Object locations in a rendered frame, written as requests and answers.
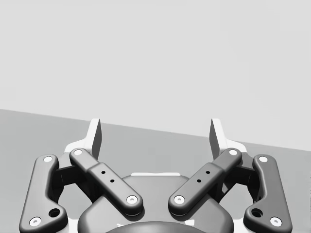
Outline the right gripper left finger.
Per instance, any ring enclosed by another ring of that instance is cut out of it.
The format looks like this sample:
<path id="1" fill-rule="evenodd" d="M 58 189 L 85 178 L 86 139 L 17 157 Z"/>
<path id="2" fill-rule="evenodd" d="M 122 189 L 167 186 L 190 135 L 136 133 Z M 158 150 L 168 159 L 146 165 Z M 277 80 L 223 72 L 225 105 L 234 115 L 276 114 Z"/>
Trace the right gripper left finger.
<path id="1" fill-rule="evenodd" d="M 85 138 L 68 144 L 63 155 L 36 158 L 19 222 L 20 232 L 64 230 L 69 218 L 58 202 L 64 187 L 73 183 L 92 202 L 105 195 L 126 216 L 136 216 L 143 211 L 142 196 L 108 165 L 98 161 L 101 144 L 101 122 L 94 118 Z"/>

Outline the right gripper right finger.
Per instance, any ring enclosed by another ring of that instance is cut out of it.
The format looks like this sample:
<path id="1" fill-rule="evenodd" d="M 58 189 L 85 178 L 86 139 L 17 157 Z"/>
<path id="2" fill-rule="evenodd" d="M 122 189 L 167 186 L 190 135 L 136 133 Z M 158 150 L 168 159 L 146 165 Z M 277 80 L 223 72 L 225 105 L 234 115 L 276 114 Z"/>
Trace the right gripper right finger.
<path id="1" fill-rule="evenodd" d="M 253 204 L 243 224 L 254 233 L 290 233 L 293 230 L 277 161 L 273 156 L 251 157 L 246 147 L 226 138 L 221 121 L 211 120 L 209 143 L 213 161 L 203 165 L 168 200 L 176 216 L 188 214 L 207 195 L 216 202 L 235 184 L 247 186 Z"/>

